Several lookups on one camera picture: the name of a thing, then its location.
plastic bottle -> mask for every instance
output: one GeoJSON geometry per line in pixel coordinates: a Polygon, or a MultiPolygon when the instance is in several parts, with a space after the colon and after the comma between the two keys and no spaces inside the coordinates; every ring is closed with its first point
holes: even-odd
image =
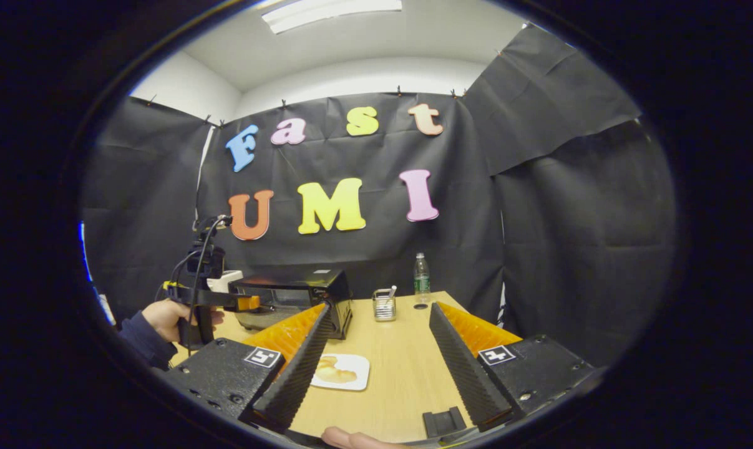
{"type": "Polygon", "coordinates": [[[413,270],[415,295],[419,303],[427,303],[431,288],[429,284],[429,265],[425,261],[424,254],[415,256],[415,268],[413,270]]]}

wooden table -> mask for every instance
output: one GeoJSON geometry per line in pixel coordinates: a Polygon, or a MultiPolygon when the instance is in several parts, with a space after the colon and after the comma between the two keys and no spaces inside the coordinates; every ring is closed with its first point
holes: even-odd
{"type": "MultiPolygon", "coordinates": [[[[445,292],[432,293],[431,301],[464,310],[445,292]]],[[[329,339],[324,352],[364,356],[371,362],[368,385],[362,392],[310,386],[291,429],[320,437],[328,426],[337,426],[393,443],[425,440],[422,414],[450,407],[459,407],[465,425],[473,426],[429,330],[430,307],[418,310],[414,304],[415,296],[399,296],[396,321],[377,322],[370,299],[351,301],[347,338],[329,339]]],[[[215,335],[242,341],[251,333],[228,313],[215,335]]],[[[179,347],[172,363],[186,356],[179,347]]]]}

yellow letter m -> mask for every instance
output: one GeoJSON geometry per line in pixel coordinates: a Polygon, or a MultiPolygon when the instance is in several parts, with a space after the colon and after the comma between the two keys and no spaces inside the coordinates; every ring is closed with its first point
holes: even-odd
{"type": "Polygon", "coordinates": [[[316,215],[325,230],[331,230],[334,217],[340,212],[337,228],[350,231],[365,227],[365,220],[359,214],[359,187],[362,181],[356,177],[340,180],[329,198],[324,188],[317,182],[302,184],[299,193],[304,197],[304,213],[301,217],[299,234],[314,234],[320,230],[316,215]]]}

orange block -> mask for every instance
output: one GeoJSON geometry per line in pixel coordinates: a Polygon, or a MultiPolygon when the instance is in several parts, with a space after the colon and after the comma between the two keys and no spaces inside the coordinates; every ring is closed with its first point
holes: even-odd
{"type": "Polygon", "coordinates": [[[470,315],[468,312],[454,309],[450,305],[438,302],[445,314],[445,318],[453,325],[459,333],[459,337],[465,342],[474,357],[479,355],[482,349],[500,346],[502,344],[517,343],[522,340],[512,332],[507,332],[501,327],[491,324],[478,316],[470,315]]]}
{"type": "Polygon", "coordinates": [[[243,344],[278,350],[284,355],[285,362],[282,366],[284,370],[304,343],[324,307],[326,307],[325,304],[318,304],[290,318],[285,318],[245,339],[243,344]]]}

ceiling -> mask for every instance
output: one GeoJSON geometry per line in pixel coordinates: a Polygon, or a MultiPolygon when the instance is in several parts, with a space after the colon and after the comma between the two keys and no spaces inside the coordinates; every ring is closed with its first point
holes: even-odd
{"type": "Polygon", "coordinates": [[[260,16],[283,4],[239,12],[184,51],[246,92],[347,60],[438,57],[487,66],[525,22],[484,0],[404,0],[400,12],[335,17],[274,35],[260,16]]]}

